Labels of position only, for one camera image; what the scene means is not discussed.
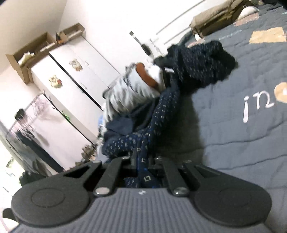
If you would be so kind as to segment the navy dotted sweater orange collar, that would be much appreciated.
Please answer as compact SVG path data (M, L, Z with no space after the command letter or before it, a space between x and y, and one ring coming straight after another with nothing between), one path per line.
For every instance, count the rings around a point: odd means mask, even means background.
M127 187L158 188L157 179L148 171L152 149L164 139L164 131L174 119L180 104L180 92L168 88L160 97L144 104L128 116L118 117L107 124L102 152L110 159L135 156L136 178L125 178Z

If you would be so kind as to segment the black clothes rack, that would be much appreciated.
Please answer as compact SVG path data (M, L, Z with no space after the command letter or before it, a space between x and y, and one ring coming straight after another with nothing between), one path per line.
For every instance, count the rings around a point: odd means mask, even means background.
M51 102L44 94L37 95L26 107L20 108L15 114L15 123L6 133L5 139L18 153L23 164L28 166L27 171L35 171L45 176L49 175L48 168L57 173L64 171L64 168L50 156L40 144L41 134L36 131L33 123L48 108Z

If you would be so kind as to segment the white grey printed sweatshirt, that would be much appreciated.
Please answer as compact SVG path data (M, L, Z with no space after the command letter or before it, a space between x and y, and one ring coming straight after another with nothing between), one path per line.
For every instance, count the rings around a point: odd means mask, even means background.
M144 71L153 81L155 87L147 84L136 70L136 64L126 68L123 76L119 77L112 86L102 94L105 99L103 104L103 117L107 121L121 113L128 113L140 104L157 98L166 89L163 70L152 63L144 66Z

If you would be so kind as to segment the grey quilted bedspread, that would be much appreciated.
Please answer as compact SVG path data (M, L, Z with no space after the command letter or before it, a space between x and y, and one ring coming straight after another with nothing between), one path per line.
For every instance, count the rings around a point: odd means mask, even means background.
M207 37L238 65L227 79L185 99L176 158L264 187L272 214L286 217L286 104L274 92L286 82L286 42L251 42L256 31L276 27L286 30L286 10L264 5L258 19Z

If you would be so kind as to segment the crumpled navy dotted garment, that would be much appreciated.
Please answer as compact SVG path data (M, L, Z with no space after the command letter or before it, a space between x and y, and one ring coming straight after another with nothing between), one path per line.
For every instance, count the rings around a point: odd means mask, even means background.
M154 59L153 63L172 69L170 87L187 93L224 80L236 67L236 59L217 40L192 47L173 45L166 56Z

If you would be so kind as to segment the white wardrobe with stickers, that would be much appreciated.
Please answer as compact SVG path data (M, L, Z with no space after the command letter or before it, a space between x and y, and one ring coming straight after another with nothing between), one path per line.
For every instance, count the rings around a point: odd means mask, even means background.
M43 149L69 169L82 159L83 148L97 141L105 102L102 93L119 73L79 36L51 50L31 68L31 74L49 100L49 120L35 123L48 142Z

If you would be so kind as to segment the white headboard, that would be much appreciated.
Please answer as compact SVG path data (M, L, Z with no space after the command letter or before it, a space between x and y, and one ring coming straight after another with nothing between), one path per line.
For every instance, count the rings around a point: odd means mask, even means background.
M206 2L207 1L199 1L175 17L166 26L160 29L151 41L167 47L169 44L178 43L180 39L190 31L190 23L193 17L200 13L200 7L203 7Z

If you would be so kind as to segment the small cardboard box on wardrobe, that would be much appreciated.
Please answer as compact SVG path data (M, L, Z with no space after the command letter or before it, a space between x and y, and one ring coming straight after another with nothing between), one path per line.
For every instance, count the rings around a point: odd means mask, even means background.
M80 23L74 24L59 33L60 41L62 43L67 43L68 41L81 36L84 30L85 28Z

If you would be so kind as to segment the large cardboard box on wardrobe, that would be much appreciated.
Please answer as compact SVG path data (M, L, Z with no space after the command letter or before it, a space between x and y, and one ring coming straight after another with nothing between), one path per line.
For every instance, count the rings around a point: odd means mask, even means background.
M33 82L31 68L60 44L48 33L37 37L14 54L6 54L10 65L25 84Z

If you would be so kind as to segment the folded khaki blanket stack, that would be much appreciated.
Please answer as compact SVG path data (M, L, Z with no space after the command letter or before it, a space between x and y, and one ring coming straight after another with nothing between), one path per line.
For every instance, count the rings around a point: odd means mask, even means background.
M222 4L214 6L197 16L193 17L190 24L193 35L203 38L213 32L223 29L235 22L243 8L254 6L251 1L224 1Z

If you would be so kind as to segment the white pillow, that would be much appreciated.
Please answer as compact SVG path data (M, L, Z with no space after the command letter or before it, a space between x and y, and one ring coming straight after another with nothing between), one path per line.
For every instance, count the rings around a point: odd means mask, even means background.
M249 15L258 13L259 9L254 7L254 6L247 6L245 8L243 8L243 10L241 11L240 15L238 16L238 18L236 20L241 20Z

